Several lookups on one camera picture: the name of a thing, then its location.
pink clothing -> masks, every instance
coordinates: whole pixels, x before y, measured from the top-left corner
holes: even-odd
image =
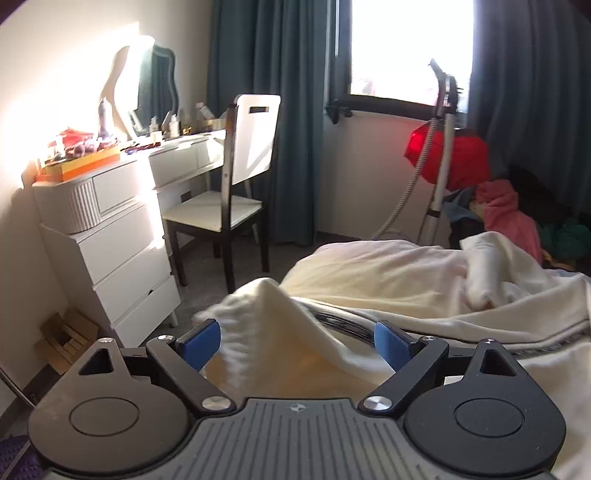
[[[540,236],[534,220],[518,210],[519,196],[509,180],[493,180],[476,188],[476,202],[485,203],[484,228],[505,235],[542,263]]]

white dresser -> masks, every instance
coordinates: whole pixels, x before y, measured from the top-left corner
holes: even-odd
[[[220,167],[221,136],[185,137],[33,185],[43,241],[70,304],[124,347],[138,346],[180,303],[157,192]]]

white blanket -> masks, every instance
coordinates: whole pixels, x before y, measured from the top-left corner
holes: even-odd
[[[195,322],[214,317],[222,327],[222,346],[205,373],[237,400],[358,401],[392,375],[369,346],[325,329],[301,304],[359,322],[387,319],[451,344],[495,338],[522,354],[522,365],[566,419],[567,439],[554,473],[563,480],[586,479],[591,468],[586,277],[555,277],[494,232],[465,239],[462,248],[405,241],[321,247],[298,262],[281,287],[259,279],[195,315]]]

red bag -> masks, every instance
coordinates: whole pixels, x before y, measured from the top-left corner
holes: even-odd
[[[429,124],[417,128],[411,135],[404,156],[413,165],[417,164],[421,150],[427,138]],[[423,167],[422,177],[429,183],[437,182],[439,164],[443,154],[443,132],[433,135],[431,152]],[[489,180],[488,146],[471,129],[457,129],[453,141],[452,162],[447,179],[448,190],[460,190],[473,187]]]

cardboard box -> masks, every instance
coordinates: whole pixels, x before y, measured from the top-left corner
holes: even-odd
[[[63,375],[96,341],[98,325],[69,309],[62,318],[52,315],[40,327],[45,337],[35,344],[35,350],[52,368]]]

